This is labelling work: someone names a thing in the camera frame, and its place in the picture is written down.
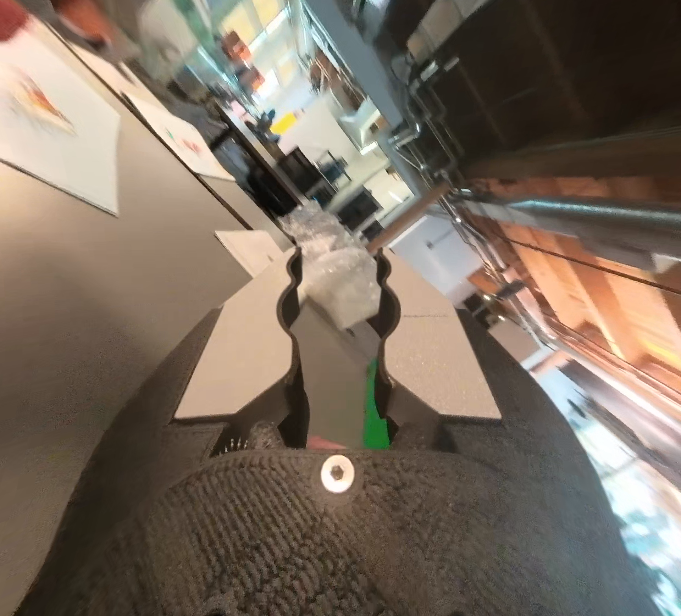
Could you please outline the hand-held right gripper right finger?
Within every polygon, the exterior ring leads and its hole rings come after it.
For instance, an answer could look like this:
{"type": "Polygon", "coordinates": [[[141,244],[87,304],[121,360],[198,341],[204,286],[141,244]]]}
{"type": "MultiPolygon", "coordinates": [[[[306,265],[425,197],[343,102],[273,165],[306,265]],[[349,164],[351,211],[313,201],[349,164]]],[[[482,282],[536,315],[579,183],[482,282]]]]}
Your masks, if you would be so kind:
{"type": "Polygon", "coordinates": [[[450,300],[399,255],[377,253],[377,411],[388,425],[500,424],[501,413],[450,300]]]}

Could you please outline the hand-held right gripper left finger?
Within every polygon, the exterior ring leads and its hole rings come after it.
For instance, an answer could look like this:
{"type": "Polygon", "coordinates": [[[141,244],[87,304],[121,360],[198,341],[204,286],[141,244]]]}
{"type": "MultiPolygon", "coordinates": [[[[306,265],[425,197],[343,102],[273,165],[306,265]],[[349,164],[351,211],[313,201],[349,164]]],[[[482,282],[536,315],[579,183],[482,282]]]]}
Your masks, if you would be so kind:
{"type": "Polygon", "coordinates": [[[302,434],[302,362],[292,326],[300,315],[302,251],[290,248],[222,306],[175,411],[181,423],[258,421],[302,434]]]}

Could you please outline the green plastic bin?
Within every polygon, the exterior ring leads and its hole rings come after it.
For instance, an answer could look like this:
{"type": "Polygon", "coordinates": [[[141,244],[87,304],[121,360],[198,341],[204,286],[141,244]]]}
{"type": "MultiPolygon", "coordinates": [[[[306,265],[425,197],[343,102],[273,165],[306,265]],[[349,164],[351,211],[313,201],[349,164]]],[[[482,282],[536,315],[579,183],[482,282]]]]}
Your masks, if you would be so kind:
{"type": "Polygon", "coordinates": [[[375,401],[377,367],[377,358],[374,358],[370,361],[366,371],[362,447],[369,450],[387,450],[390,445],[387,422],[379,416],[375,401]]]}

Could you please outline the instruction booklet with red logo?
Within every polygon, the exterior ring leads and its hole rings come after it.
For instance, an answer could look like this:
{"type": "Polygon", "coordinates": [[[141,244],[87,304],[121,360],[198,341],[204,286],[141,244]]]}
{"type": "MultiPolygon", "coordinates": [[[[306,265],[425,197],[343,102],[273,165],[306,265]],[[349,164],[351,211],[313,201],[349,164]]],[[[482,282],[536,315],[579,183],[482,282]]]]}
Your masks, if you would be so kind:
{"type": "Polygon", "coordinates": [[[251,278],[259,276],[283,254],[266,231],[215,231],[215,237],[251,278]]]}

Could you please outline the clear bubble wrap bags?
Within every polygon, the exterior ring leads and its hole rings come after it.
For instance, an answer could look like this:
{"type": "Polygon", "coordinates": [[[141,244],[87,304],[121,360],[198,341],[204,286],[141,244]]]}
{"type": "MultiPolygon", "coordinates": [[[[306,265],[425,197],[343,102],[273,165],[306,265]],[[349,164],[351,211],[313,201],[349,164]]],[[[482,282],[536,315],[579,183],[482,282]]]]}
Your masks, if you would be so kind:
{"type": "Polygon", "coordinates": [[[379,312],[377,263],[318,202],[308,201],[280,221],[280,228],[302,254],[302,292],[340,330],[379,312]]]}

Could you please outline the instruction booklet red animal cover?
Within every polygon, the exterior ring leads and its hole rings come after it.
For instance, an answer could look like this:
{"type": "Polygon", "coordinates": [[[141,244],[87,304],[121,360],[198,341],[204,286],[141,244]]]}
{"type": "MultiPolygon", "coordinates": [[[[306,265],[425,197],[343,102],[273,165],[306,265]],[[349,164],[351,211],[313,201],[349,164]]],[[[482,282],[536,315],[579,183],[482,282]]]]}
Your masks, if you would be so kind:
{"type": "Polygon", "coordinates": [[[144,123],[179,161],[197,176],[236,182],[236,179],[217,160],[200,131],[189,122],[171,114],[164,107],[152,104],[139,96],[121,93],[140,114],[144,123]]]}

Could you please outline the open instruction booklet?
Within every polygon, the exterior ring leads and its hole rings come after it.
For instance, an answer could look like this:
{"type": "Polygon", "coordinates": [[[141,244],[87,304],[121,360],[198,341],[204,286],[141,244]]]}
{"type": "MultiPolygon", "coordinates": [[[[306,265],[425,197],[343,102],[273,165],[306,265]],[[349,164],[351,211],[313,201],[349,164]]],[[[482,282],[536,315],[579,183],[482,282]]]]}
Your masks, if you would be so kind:
{"type": "Polygon", "coordinates": [[[118,215],[119,113],[30,21],[1,42],[1,161],[118,215]]]}

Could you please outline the silver ceiling duct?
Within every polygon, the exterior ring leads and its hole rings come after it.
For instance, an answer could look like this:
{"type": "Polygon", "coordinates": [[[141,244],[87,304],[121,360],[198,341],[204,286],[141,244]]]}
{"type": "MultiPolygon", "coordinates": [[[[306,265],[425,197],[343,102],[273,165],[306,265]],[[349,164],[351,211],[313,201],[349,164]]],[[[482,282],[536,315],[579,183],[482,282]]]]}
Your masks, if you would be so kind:
{"type": "Polygon", "coordinates": [[[668,203],[572,196],[460,196],[457,204],[498,222],[680,257],[680,209],[668,203]]]}

